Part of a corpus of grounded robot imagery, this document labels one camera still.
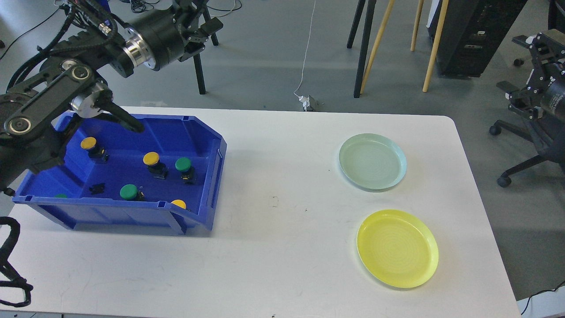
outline black computer tower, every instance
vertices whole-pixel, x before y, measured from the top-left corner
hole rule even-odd
[[[450,0],[437,51],[440,73],[481,76],[525,3],[526,0]],[[428,28],[432,40],[440,8],[441,1]]]

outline yellow button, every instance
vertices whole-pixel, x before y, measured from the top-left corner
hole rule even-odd
[[[91,150],[96,146],[96,138],[94,137],[86,137],[80,142],[80,148],[84,150]]]
[[[157,152],[148,152],[143,156],[143,163],[148,166],[154,166],[159,163],[159,154]]]
[[[175,200],[171,203],[174,204],[174,205],[178,205],[183,209],[186,209],[186,203],[184,203],[184,201],[182,201],[182,200]]]

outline yellow plate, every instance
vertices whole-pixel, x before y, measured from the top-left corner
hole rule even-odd
[[[429,228],[400,210],[381,210],[367,217],[357,232],[357,251],[371,274],[400,288],[427,282],[439,260]]]

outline wooden chair leg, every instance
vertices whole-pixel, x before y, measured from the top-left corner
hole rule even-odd
[[[386,24],[388,23],[390,12],[392,11],[393,6],[394,6],[394,0],[390,0],[388,6],[386,7],[385,15],[383,16],[383,20],[381,22],[381,26],[379,27],[379,31],[377,32],[375,44],[373,45],[373,49],[371,50],[371,56],[369,57],[369,63],[367,64],[367,68],[365,69],[365,74],[363,75],[363,82],[361,83],[361,92],[360,92],[361,94],[363,94],[363,91],[365,90],[365,84],[367,84],[367,79],[369,78],[371,67],[373,67],[373,61],[375,60],[375,55],[377,54],[377,49],[379,48],[381,39],[383,38],[383,33],[385,32]]]
[[[437,49],[440,47],[441,33],[444,29],[445,15],[447,13],[448,3],[449,0],[443,0],[443,2],[441,3],[440,19],[437,22],[436,35],[433,39],[432,54],[429,56],[428,72],[425,75],[424,88],[422,88],[422,92],[428,91],[429,82],[432,79],[433,67],[436,64]]]
[[[413,52],[416,49],[416,37],[418,36],[418,27],[420,26],[420,17],[422,15],[422,7],[424,0],[418,2],[418,9],[416,9],[416,19],[414,20],[414,31],[412,32],[412,44],[410,50]]]

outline green button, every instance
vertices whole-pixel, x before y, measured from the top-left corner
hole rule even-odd
[[[126,184],[120,190],[120,196],[124,200],[133,200],[137,196],[137,187],[135,184]]]
[[[187,172],[192,166],[192,161],[186,157],[177,159],[175,162],[175,168],[180,172]]]

